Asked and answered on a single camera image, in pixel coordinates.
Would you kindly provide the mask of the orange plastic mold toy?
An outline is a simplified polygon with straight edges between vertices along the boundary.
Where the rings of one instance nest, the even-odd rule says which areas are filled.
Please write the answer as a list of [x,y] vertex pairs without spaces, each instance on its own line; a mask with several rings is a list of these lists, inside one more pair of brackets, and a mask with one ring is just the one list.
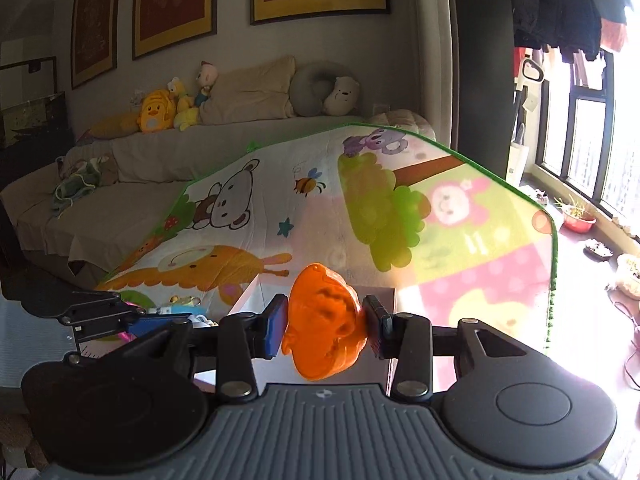
[[283,354],[311,382],[352,367],[368,341],[366,315],[356,290],[340,274],[311,263],[298,274],[288,296]]

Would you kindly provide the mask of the colourful cartoon play mat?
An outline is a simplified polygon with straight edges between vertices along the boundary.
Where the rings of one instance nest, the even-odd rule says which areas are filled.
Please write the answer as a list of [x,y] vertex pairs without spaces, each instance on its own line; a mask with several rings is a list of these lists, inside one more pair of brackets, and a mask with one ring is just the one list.
[[401,311],[479,318],[541,350],[557,252],[550,216],[503,178],[424,136],[350,124],[190,182],[102,288],[218,318],[252,281],[290,286],[320,263],[349,285],[390,288]]

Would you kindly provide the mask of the beige covered sofa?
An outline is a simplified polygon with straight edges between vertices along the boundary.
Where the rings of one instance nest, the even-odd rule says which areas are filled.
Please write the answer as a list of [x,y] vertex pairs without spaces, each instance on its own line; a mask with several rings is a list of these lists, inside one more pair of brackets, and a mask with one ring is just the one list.
[[317,116],[193,126],[184,131],[86,136],[63,155],[36,136],[1,155],[1,272],[33,263],[80,287],[95,285],[152,244],[186,182],[255,146],[295,140],[343,117]]

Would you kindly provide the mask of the red flower pot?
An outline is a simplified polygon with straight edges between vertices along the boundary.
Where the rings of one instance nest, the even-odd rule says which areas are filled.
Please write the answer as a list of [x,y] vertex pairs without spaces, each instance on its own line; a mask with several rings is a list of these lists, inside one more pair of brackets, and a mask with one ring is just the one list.
[[567,202],[555,200],[563,215],[563,224],[572,232],[578,234],[588,233],[597,223],[597,219],[589,211],[587,206],[571,197]]

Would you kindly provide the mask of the yellow tiger plush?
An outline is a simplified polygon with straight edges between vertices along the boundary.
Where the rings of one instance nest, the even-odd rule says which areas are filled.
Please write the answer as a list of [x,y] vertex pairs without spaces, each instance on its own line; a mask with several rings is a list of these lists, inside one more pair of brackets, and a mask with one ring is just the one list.
[[150,92],[142,101],[138,125],[142,133],[154,133],[174,128],[176,102],[166,89]]

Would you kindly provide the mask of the yellow duck plush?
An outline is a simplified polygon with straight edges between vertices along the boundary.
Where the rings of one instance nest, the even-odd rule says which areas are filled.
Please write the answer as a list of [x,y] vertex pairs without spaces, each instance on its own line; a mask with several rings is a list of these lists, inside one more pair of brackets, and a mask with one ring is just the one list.
[[198,125],[200,121],[200,111],[195,105],[195,99],[190,96],[186,86],[179,77],[174,77],[167,84],[167,89],[176,102],[176,116],[174,118],[174,128],[184,131],[187,128]]

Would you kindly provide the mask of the beige pillow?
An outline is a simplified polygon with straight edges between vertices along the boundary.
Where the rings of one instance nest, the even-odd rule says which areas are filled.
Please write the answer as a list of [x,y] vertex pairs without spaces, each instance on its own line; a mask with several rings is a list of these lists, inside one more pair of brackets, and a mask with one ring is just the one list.
[[218,76],[208,99],[200,105],[204,125],[227,125],[295,117],[290,85],[296,72],[294,56]]

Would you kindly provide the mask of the grey neck pillow bear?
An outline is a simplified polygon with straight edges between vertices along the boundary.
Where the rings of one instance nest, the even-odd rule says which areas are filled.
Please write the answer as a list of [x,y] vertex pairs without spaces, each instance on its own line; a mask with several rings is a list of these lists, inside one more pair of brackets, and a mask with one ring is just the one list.
[[356,110],[360,83],[346,66],[315,62],[300,68],[293,76],[288,97],[296,115],[341,117]]

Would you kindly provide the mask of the small doll figure plush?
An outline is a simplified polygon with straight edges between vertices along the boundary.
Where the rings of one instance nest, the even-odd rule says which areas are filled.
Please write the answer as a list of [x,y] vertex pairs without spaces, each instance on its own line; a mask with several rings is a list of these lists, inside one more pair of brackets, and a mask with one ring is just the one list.
[[200,107],[209,99],[210,92],[218,79],[218,70],[212,63],[202,61],[200,71],[196,77],[198,94],[194,98],[194,105]]

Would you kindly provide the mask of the left framed red picture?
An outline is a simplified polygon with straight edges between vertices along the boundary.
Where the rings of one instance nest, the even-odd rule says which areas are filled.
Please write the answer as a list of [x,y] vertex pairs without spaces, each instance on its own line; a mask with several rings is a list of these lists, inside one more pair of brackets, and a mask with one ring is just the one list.
[[75,90],[117,67],[118,0],[74,0],[70,82]]

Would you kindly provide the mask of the middle framed red picture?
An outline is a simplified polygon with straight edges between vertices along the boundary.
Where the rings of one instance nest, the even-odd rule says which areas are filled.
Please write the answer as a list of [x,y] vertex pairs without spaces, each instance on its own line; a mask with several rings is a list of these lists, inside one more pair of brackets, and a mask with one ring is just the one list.
[[137,60],[217,32],[217,0],[134,0],[132,57]]

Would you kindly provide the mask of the hanging dark clothes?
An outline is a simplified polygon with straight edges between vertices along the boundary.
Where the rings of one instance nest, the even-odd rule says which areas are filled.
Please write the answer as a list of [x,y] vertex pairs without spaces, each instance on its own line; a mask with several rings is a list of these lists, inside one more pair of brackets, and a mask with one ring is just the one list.
[[519,48],[559,50],[565,63],[581,53],[595,61],[618,53],[627,39],[631,0],[511,0],[514,41]]

